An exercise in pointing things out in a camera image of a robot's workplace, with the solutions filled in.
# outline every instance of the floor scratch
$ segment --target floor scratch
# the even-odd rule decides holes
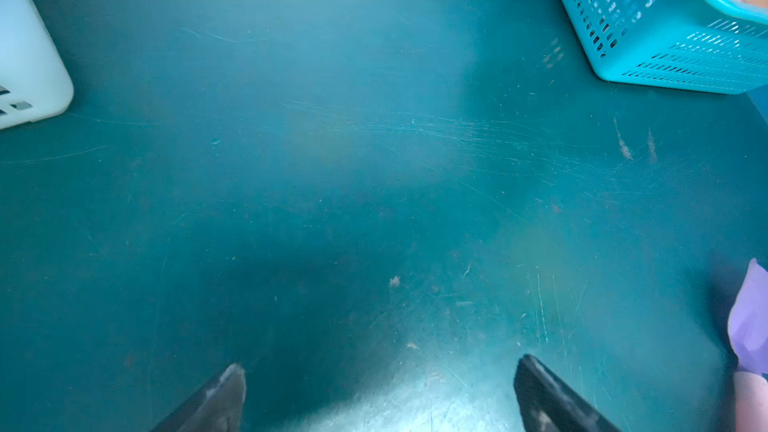
[[[554,275],[552,275],[552,287],[554,288],[554,306],[558,310],[558,322],[560,323],[560,337],[563,339],[563,352],[565,352],[565,360],[568,360],[568,348],[565,346],[565,334],[563,333],[563,320],[560,318],[560,303],[558,303],[558,284],[554,280]]]
[[[536,280],[538,281],[538,302],[542,306],[542,327],[544,328],[544,342],[549,344],[549,336],[547,335],[547,320],[544,318],[544,301],[542,300],[542,275],[536,272]]]
[[[196,36],[198,39],[200,38],[200,34],[198,34],[197,32],[195,32],[194,30],[192,30],[192,29],[187,29],[187,27],[180,27],[180,28],[181,28],[181,29],[182,29],[184,32],[189,32],[190,34],[192,34],[192,35]]]
[[[376,255],[373,256],[373,258],[368,262],[366,265],[370,265],[371,262],[376,260],[376,257],[379,257],[379,254],[382,252],[382,249],[384,248],[384,244],[382,244],[381,247],[379,247],[379,250],[376,251]]]
[[[378,321],[379,321],[379,319],[380,319],[380,318],[381,318],[381,317],[384,315],[384,313],[385,313],[385,312],[386,312],[386,311],[384,311],[384,312],[381,312],[381,313],[379,314],[379,317],[377,317],[375,321],[371,322],[371,324],[368,326],[368,328],[371,328],[371,327],[373,327],[374,325],[376,325],[376,322],[378,322]]]
[[[158,343],[158,326],[160,324],[160,306],[162,305],[163,298],[163,273],[165,272],[165,264],[168,263],[168,242],[165,245],[165,258],[163,259],[163,265],[160,267],[160,278],[158,279],[158,302],[154,308],[154,331],[152,332],[152,347],[149,354],[149,363],[147,364],[147,399],[149,402],[149,422],[154,424],[154,411],[152,410],[152,367],[154,366],[154,350]]]
[[[6,162],[0,162],[0,166],[10,166],[11,164],[34,164],[36,162],[45,162],[47,160],[56,160],[57,158],[81,156],[83,154],[87,154],[89,152],[93,152],[93,151],[96,151],[96,150],[99,150],[99,149],[103,149],[105,147],[106,146],[94,147],[93,149],[81,150],[80,152],[73,152],[71,154],[64,154],[62,156],[56,156],[56,157],[31,158],[29,160],[8,160]]]
[[[93,120],[94,122],[103,122],[107,124],[116,124],[119,126],[158,126],[161,124],[161,122],[129,122],[125,120],[106,120],[106,119],[95,119],[93,117],[87,117],[87,116],[81,116],[76,113],[68,112],[68,116],[72,117],[78,117],[80,119],[86,119],[86,120]]]
[[[595,196],[591,196],[591,195],[587,194],[585,191],[582,191],[582,192],[584,192],[584,194],[585,194],[587,197],[592,197],[592,198],[593,198],[593,199],[595,199],[595,200],[603,200],[603,201],[606,201],[606,202],[608,202],[609,204],[616,204],[616,205],[618,205],[618,202],[614,202],[614,201],[612,201],[612,200],[608,200],[607,198],[602,198],[602,197],[595,197]]]
[[[536,306],[536,299],[533,297],[533,282],[531,282],[531,275],[529,273],[525,273],[525,276],[528,277],[528,283],[531,285],[531,300],[533,301],[533,313],[536,316],[536,338],[538,338],[538,344],[542,344],[542,332],[538,328],[538,307]]]
[[[450,367],[448,367],[448,366],[446,366],[446,368],[447,368],[448,370],[450,370],[450,371],[451,371],[451,374],[453,374],[453,376],[454,376],[456,379],[458,379],[458,381],[459,381],[459,382],[461,382],[461,383],[462,383],[462,385],[464,385],[464,387],[467,387],[467,384],[466,384],[466,382],[465,382],[464,380],[462,380],[462,379],[461,379],[459,376],[457,376],[457,375],[456,375],[456,372],[454,372],[454,371],[453,371],[453,370],[452,370]]]
[[[86,232],[85,236],[88,237],[88,240],[91,241],[91,244],[93,244],[96,247],[96,249],[98,250],[98,253],[102,254],[103,252],[101,251],[101,247],[99,247],[96,241],[92,239],[91,234]]]
[[[584,281],[584,286],[581,288],[581,294],[578,296],[578,303],[576,304],[576,312],[581,308],[581,299],[584,296],[584,291],[587,290],[587,281]]]
[[[215,38],[215,39],[218,39],[218,40],[223,40],[224,42],[229,42],[229,43],[239,43],[239,42],[237,42],[236,40],[227,39],[226,37],[218,36],[218,35],[216,35],[216,34],[212,34],[212,33],[210,33],[210,32],[206,32],[206,34],[207,34],[207,35],[209,35],[209,36],[212,36],[212,37],[213,37],[213,38]]]
[[[400,151],[398,151],[397,149],[393,149],[393,148],[391,148],[390,146],[384,145],[384,144],[382,144],[382,143],[380,143],[380,142],[378,142],[378,143],[379,143],[379,145],[380,145],[381,147],[384,147],[385,149],[388,149],[388,150],[390,150],[390,151],[394,152],[395,154],[397,154],[397,155],[399,155],[399,156],[401,155]],[[472,187],[472,186],[470,186],[470,185],[469,185],[469,184],[467,184],[466,182],[462,182],[461,180],[457,179],[457,178],[456,178],[456,177],[454,177],[454,176],[451,176],[450,174],[446,173],[445,171],[443,171],[443,170],[440,170],[440,169],[438,169],[438,168],[435,168],[435,167],[432,167],[432,166],[428,166],[427,164],[425,164],[424,162],[421,162],[421,161],[419,161],[419,160],[414,160],[414,162],[415,162],[415,163],[417,163],[417,164],[419,164],[420,166],[424,166],[424,167],[426,167],[426,168],[429,168],[429,169],[431,169],[431,170],[435,171],[435,172],[436,172],[436,173],[438,173],[438,174],[442,174],[442,175],[444,175],[444,176],[446,176],[446,177],[450,178],[451,180],[453,180],[453,181],[454,181],[454,182],[456,182],[457,184],[460,184],[460,185],[462,185],[462,186],[464,186],[464,187],[466,187],[466,188],[469,188],[470,190],[473,190],[473,191],[475,191],[475,192],[476,192],[476,193],[477,193],[479,196],[485,197],[486,199],[490,200],[491,202],[494,202],[494,204],[496,204],[497,206],[499,206],[499,207],[503,208],[505,211],[509,212],[509,213],[510,213],[510,214],[512,214],[513,216],[515,216],[515,217],[517,217],[518,219],[520,219],[520,221],[522,221],[522,222],[524,222],[524,223],[526,223],[526,224],[528,223],[528,221],[527,221],[527,220],[525,220],[523,217],[521,217],[521,216],[519,216],[518,214],[514,213],[514,211],[513,211],[511,208],[509,208],[509,207],[505,206],[504,204],[502,204],[501,202],[499,202],[498,200],[496,200],[494,197],[491,197],[491,196],[489,196],[488,194],[486,194],[486,193],[484,193],[484,192],[481,192],[480,190],[476,189],[475,187]]]

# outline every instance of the debris speck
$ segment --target debris speck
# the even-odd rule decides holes
[[[627,147],[627,144],[624,143],[624,140],[621,139],[621,132],[619,132],[619,122],[616,121],[616,117],[614,117],[614,126],[616,126],[616,137],[619,139],[619,147],[621,148],[621,155],[624,156],[627,160],[634,160],[632,158],[632,152],[629,151],[629,147]]]
[[[429,376],[427,377],[427,380],[424,380],[424,387],[427,387],[430,384],[434,384],[435,382],[444,384],[446,382],[446,378],[442,374],[438,374],[437,372],[430,372]]]
[[[656,155],[656,141],[654,141],[654,134],[650,133],[650,127],[648,127],[648,152],[650,152],[650,163],[655,164],[658,162],[659,157]]]

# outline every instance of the purple glove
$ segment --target purple glove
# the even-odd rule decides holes
[[[768,373],[768,272],[750,261],[744,283],[728,316],[730,346],[739,357],[739,369]]]

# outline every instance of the teal plastic surface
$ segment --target teal plastic surface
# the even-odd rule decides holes
[[[598,79],[561,0],[34,1],[76,92],[0,131],[0,432],[145,432],[233,361],[242,432],[522,432],[525,354],[729,432],[746,96]]]
[[[562,0],[601,79],[741,93],[768,83],[768,17],[730,0]]]

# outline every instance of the pink sleeve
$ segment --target pink sleeve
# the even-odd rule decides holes
[[[751,372],[734,374],[736,432],[768,432],[768,381]]]

